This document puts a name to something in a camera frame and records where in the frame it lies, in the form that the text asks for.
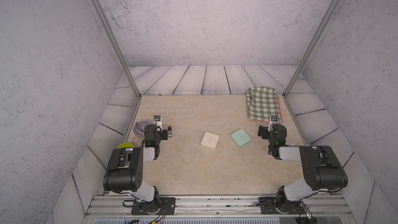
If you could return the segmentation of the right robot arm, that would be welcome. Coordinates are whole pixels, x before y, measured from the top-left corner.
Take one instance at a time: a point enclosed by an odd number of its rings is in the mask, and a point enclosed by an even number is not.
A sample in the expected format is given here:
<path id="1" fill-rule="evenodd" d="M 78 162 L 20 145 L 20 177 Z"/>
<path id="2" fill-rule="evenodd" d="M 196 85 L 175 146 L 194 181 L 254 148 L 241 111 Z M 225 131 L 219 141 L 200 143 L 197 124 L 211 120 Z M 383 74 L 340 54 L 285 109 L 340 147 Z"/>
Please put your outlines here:
<path id="1" fill-rule="evenodd" d="M 281 124 L 259 126 L 258 136 L 268 141 L 268 154 L 276 160 L 295 161 L 303 177 L 281 186 L 272 205 L 282 214 L 302 209 L 300 202 L 319 192 L 338 192 L 348 185 L 348 176 L 330 146 L 292 146 L 286 144 L 287 129 Z"/>

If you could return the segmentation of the cream jewelry box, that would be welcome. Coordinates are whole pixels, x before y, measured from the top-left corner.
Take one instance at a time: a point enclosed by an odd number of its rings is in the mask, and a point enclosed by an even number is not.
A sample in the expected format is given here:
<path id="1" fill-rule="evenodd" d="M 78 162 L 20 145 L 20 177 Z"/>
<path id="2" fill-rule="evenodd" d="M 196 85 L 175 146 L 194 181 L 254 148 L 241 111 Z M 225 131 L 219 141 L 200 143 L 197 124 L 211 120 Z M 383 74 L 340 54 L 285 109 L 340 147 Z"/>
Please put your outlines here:
<path id="1" fill-rule="evenodd" d="M 205 132 L 201 141 L 201 146 L 215 150 L 219 142 L 219 139 L 220 139 L 219 135 L 210 132 Z"/>

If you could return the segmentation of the mint green jewelry box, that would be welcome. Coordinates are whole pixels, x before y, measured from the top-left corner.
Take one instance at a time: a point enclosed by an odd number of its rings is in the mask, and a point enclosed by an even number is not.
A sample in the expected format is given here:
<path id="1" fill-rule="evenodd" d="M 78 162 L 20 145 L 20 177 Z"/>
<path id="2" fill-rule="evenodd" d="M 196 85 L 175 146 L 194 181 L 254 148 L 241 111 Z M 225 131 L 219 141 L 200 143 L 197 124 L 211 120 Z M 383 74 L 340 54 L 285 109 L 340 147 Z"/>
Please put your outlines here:
<path id="1" fill-rule="evenodd" d="M 252 138 L 244 131 L 244 129 L 239 129 L 230 135 L 230 139 L 238 148 L 243 148 L 248 145 Z"/>

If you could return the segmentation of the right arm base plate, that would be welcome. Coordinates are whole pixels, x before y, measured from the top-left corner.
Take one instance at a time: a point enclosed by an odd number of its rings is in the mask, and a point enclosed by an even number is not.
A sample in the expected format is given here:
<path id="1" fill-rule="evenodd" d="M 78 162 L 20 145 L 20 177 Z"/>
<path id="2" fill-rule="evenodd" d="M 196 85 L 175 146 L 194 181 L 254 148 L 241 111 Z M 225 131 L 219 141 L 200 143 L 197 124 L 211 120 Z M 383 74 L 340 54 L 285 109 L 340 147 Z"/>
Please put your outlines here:
<path id="1" fill-rule="evenodd" d="M 305 212 L 300 202 L 279 200 L 276 197 L 260 197 L 255 206 L 260 208 L 261 214 L 298 215 Z"/>

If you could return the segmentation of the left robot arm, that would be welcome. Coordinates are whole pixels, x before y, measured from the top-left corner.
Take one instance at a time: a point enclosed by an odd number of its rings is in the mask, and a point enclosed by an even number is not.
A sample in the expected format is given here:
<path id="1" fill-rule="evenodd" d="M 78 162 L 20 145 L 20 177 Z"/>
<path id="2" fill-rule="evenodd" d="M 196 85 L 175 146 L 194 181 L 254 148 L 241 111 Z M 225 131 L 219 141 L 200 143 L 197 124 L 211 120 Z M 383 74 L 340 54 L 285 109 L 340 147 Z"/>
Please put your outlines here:
<path id="1" fill-rule="evenodd" d="M 112 151 L 103 187 L 117 194 L 129 194 L 138 203 L 160 204 L 155 186 L 145 182 L 144 163 L 155 161 L 160 155 L 160 144 L 172 137 L 172 127 L 166 130 L 156 124 L 144 127 L 144 140 L 140 147 L 116 148 Z"/>

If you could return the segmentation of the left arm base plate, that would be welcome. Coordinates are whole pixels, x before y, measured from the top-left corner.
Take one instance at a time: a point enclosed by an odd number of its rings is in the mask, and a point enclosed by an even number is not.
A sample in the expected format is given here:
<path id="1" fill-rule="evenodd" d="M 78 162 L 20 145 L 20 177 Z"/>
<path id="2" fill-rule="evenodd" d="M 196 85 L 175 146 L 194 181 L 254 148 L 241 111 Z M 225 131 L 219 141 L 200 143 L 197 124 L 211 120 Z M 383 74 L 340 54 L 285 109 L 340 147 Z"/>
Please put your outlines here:
<path id="1" fill-rule="evenodd" d="M 134 202 L 131 210 L 132 215 L 174 215 L 176 198 L 160 197 L 151 202 Z"/>

